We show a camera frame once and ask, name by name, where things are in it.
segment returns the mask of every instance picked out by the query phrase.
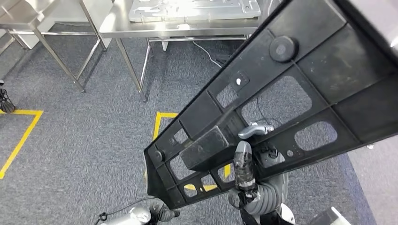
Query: yellow floor tape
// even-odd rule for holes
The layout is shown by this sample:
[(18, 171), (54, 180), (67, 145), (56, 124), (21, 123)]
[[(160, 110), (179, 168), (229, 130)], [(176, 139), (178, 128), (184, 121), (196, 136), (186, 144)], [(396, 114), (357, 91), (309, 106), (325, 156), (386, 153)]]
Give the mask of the yellow floor tape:
[(21, 110), (17, 109), (13, 113), (10, 113), (11, 115), (29, 115), (29, 116), (35, 116), (32, 120), (32, 123), (28, 126), (26, 129), (25, 133), (22, 135), (21, 140), (19, 143), (16, 145), (14, 150), (12, 151), (11, 155), (8, 157), (6, 163), (3, 165), (3, 167), (0, 170), (0, 180), (4, 178), (4, 175), (7, 171), (7, 169), (10, 167), (11, 163), (15, 159), (16, 155), (18, 154), (19, 150), (21, 150), (23, 144), (25, 143), (26, 139), (28, 139), (28, 136), (31, 134), (31, 131), (35, 127), (36, 123), (40, 119), (41, 115), (43, 114), (43, 111), (39, 110)]
[[(178, 113), (171, 113), (171, 112), (157, 112), (156, 113), (156, 119), (155, 119), (155, 127), (153, 129), (153, 140), (155, 140), (159, 134), (159, 127), (161, 125), (161, 119), (162, 118), (174, 118), (178, 115)], [(226, 165), (224, 167), (224, 178), (226, 179), (229, 175), (231, 174), (231, 166), (230, 164)], [(205, 191), (210, 191), (215, 188), (217, 188), (217, 185), (203, 185)], [(189, 189), (189, 190), (196, 190), (195, 186), (192, 184), (187, 184), (184, 186), (184, 188)]]

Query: silver metal latch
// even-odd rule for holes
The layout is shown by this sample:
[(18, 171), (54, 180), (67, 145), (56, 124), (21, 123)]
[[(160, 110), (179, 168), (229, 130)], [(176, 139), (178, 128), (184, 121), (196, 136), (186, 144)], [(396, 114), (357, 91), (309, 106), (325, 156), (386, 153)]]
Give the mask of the silver metal latch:
[(274, 126), (272, 125), (259, 125), (257, 123), (251, 123), (248, 127), (244, 128), (238, 133), (240, 139), (247, 139), (253, 135), (266, 135), (268, 132), (274, 131)]

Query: gray carpet tile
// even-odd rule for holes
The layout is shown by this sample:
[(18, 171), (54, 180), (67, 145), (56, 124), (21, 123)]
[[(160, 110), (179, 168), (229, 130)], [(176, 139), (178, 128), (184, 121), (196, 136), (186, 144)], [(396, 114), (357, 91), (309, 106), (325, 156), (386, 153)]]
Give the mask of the gray carpet tile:
[(0, 114), (0, 169), (19, 143), (32, 119), (33, 116), (29, 115)]
[[(79, 29), (83, 28), (58, 24), (53, 28)], [(91, 37), (48, 40), (72, 71), (79, 70), (94, 44)], [(145, 40), (123, 41), (140, 74)], [(241, 44), (198, 43), (220, 60)], [(95, 215), (145, 196), (142, 152), (152, 140), (156, 112), (182, 110), (218, 69), (190, 42), (170, 43), (167, 52), (160, 43), (153, 48), (155, 56), (150, 58), (144, 83), (147, 103), (140, 101), (114, 41), (107, 52), (98, 49), (84, 71), (86, 93), (75, 88), (41, 44), (22, 54), (12, 45), (0, 56), (5, 88), (17, 107), (44, 110), (0, 180), (1, 224), (91, 224)], [(12, 59), (17, 57), (19, 62), (14, 65)], [(261, 111), (278, 115), (269, 111), (273, 108)], [(9, 132), (20, 135), (20, 129)], [(291, 173), (287, 204), (299, 224), (329, 206), (335, 206), (352, 224), (359, 224), (342, 173), (346, 168), (340, 168), (336, 160)], [(168, 224), (240, 224), (238, 212), (228, 205), (225, 195), (181, 210), (181, 217)]]

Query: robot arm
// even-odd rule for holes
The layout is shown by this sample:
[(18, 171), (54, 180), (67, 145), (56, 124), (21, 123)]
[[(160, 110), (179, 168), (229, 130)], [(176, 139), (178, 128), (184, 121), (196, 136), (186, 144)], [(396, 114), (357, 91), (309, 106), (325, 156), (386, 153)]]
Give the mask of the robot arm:
[[(273, 127), (252, 124), (245, 128), (239, 137), (264, 135), (272, 131)], [(241, 210), (245, 224), (295, 224), (290, 209), (282, 204), (287, 196), (288, 174), (281, 174), (265, 182), (256, 182), (253, 172), (253, 157), (264, 168), (284, 161), (284, 158), (275, 150), (265, 150), (253, 155), (248, 142), (239, 142), (234, 156), (234, 173), (236, 188), (229, 191), (229, 202)]]

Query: white cable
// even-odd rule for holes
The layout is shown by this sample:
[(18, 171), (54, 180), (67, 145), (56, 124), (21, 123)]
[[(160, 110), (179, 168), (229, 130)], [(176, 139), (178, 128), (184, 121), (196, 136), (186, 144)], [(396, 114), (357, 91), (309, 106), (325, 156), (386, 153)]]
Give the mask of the white cable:
[(272, 6), (272, 3), (274, 3), (274, 0), (271, 0), (271, 2), (269, 3), (269, 6), (268, 6), (268, 11), (267, 11), (267, 13), (268, 13), (268, 16), (269, 16), (269, 12), (271, 11), (271, 6)]
[(203, 51), (205, 51), (207, 53), (207, 55), (209, 56), (210, 61), (212, 61), (214, 64), (216, 64), (218, 67), (222, 67), (220, 66), (220, 64), (218, 64), (216, 61), (214, 61), (211, 56), (210, 53), (208, 51), (206, 51), (206, 49), (204, 49), (202, 46), (198, 45), (195, 41), (192, 41), (194, 45), (196, 45), (197, 47), (201, 48)]

